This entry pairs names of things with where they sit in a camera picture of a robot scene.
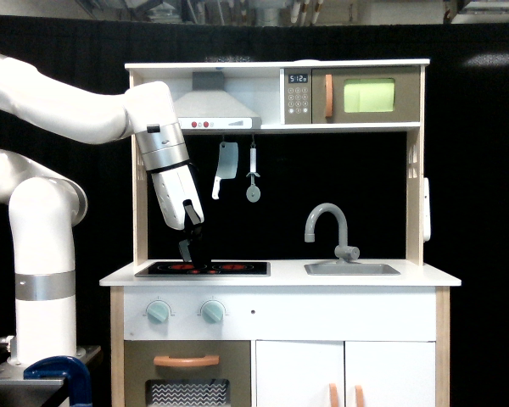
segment oven door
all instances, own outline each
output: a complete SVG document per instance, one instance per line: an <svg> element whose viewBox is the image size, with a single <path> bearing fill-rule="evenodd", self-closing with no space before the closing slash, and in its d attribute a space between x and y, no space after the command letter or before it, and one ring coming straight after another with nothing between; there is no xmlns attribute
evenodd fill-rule
<svg viewBox="0 0 509 407"><path fill-rule="evenodd" d="M249 407L250 341L125 341L126 407Z"/></svg>
<svg viewBox="0 0 509 407"><path fill-rule="evenodd" d="M312 70L312 120L331 123L420 121L420 67Z"/></svg>

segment white countertop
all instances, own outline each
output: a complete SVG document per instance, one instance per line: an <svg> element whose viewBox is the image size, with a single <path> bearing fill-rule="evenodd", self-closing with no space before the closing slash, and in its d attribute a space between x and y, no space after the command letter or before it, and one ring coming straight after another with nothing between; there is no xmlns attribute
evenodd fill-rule
<svg viewBox="0 0 509 407"><path fill-rule="evenodd" d="M431 265L414 265L405 259L359 259L358 263L386 264L400 272L399 276L311 276L304 265L332 263L331 260L267 260L270 262L270 276L181 276L181 277L135 277L139 271L149 267L151 259L135 266L124 266L115 273L100 280L104 287L146 287L146 286L229 286L229 287L268 287L268 286L394 286L394 287L455 287L461 281Z"/></svg>

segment blue clamp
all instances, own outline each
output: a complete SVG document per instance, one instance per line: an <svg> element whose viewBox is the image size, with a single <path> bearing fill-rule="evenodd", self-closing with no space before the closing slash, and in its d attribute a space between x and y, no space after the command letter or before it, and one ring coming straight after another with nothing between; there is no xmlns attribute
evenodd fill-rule
<svg viewBox="0 0 509 407"><path fill-rule="evenodd" d="M51 377L67 379L70 407L92 407L91 374L79 359L72 356L53 356L28 366L23 373L26 380Z"/></svg>

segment digital clock display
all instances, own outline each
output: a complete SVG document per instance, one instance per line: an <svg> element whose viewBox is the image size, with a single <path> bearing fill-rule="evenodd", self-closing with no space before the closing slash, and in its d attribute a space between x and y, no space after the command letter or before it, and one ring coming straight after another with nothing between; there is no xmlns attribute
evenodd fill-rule
<svg viewBox="0 0 509 407"><path fill-rule="evenodd" d="M288 75L288 83L307 83L307 74L290 74Z"/></svg>

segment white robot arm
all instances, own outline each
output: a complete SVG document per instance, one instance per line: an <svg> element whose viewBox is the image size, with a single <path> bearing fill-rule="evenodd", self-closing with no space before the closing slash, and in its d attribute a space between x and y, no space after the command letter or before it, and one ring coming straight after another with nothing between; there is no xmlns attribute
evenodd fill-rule
<svg viewBox="0 0 509 407"><path fill-rule="evenodd" d="M204 222L187 166L187 148L165 83L146 83L124 95L98 95L50 79L30 64L0 55L0 109L88 144L136 134L166 224L183 230L186 216L193 225Z"/></svg>
<svg viewBox="0 0 509 407"><path fill-rule="evenodd" d="M60 174L0 149L0 204L14 241L16 347L10 363L76 354L72 226L87 212L83 190Z"/></svg>

